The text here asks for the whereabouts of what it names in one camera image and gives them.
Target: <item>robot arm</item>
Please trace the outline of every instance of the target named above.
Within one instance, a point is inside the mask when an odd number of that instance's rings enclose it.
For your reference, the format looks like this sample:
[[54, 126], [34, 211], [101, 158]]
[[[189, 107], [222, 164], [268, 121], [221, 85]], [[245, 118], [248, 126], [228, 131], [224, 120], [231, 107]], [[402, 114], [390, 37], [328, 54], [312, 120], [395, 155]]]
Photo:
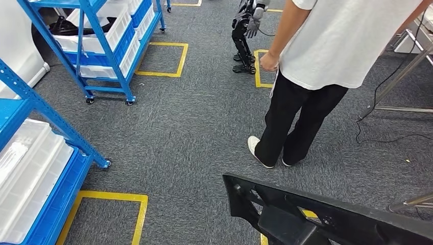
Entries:
[[271, 0], [253, 0], [252, 2], [252, 14], [248, 22], [247, 27], [247, 38], [252, 38], [257, 35], [257, 31], [260, 26], [260, 19], [263, 17], [263, 13], [268, 10], [268, 6]]

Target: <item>humanoid robot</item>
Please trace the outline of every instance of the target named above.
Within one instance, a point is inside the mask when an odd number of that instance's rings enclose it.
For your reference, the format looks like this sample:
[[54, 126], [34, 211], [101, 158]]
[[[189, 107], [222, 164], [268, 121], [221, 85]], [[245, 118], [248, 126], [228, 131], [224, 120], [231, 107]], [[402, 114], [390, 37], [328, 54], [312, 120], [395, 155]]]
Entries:
[[237, 54], [233, 56], [233, 60], [242, 62], [242, 65], [233, 67], [236, 73], [256, 73], [255, 57], [248, 47], [246, 38], [257, 35], [260, 19], [268, 9], [269, 2], [270, 0], [240, 0], [239, 10], [231, 25], [233, 28], [231, 36], [237, 48]]

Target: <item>white sneaker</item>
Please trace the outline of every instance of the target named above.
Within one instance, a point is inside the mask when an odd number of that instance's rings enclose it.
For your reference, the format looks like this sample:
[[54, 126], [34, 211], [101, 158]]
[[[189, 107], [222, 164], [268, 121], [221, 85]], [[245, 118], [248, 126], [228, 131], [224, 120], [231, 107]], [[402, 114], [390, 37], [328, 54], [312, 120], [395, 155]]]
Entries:
[[291, 165], [286, 164], [283, 159], [281, 159], [281, 161], [283, 162], [284, 166], [291, 167]]
[[260, 142], [260, 140], [256, 136], [250, 136], [248, 138], [248, 148], [250, 149], [251, 154], [259, 161], [265, 168], [273, 168], [274, 166], [266, 166], [264, 165], [254, 154], [257, 144]]

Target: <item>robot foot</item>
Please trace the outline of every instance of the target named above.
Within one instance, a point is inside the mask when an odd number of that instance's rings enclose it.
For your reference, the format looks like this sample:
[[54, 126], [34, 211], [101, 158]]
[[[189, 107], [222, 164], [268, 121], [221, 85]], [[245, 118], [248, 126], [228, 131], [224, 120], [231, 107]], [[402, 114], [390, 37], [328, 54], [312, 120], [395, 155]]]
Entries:
[[[256, 62], [256, 57], [254, 57], [253, 55], [249, 56], [248, 58], [250, 59], [251, 63]], [[237, 54], [233, 55], [233, 60], [241, 62], [242, 57], [240, 56], [239, 53], [237, 53]]]
[[233, 67], [233, 72], [235, 72], [235, 73], [256, 74], [256, 68], [254, 68], [252, 66], [245, 67], [244, 65], [235, 65]]

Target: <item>blue plastic bin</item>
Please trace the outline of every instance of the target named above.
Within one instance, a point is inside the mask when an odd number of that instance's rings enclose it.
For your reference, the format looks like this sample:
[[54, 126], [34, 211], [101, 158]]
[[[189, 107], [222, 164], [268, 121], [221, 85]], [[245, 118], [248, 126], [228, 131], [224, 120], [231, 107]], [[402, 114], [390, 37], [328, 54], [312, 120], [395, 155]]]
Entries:
[[[122, 38], [114, 49], [114, 58], [116, 63], [120, 65], [123, 57], [125, 56], [126, 50], [131, 44], [131, 40], [134, 37], [135, 31], [133, 28], [133, 23], [130, 22]], [[77, 53], [76, 52], [64, 52], [67, 58], [72, 64], [77, 64]], [[80, 56], [80, 65], [100, 65], [100, 66], [111, 66], [108, 57], [105, 54], [97, 54], [93, 52], [85, 52]]]
[[56, 243], [92, 163], [92, 159], [82, 156], [78, 148], [73, 148], [74, 152], [70, 160], [20, 245], [54, 245]]
[[132, 26], [134, 28], [137, 28], [140, 25], [141, 21], [145, 17], [151, 4], [152, 4], [151, 0], [143, 0], [143, 2], [141, 2], [140, 6], [138, 6], [137, 11], [135, 11], [135, 14], [131, 15]]

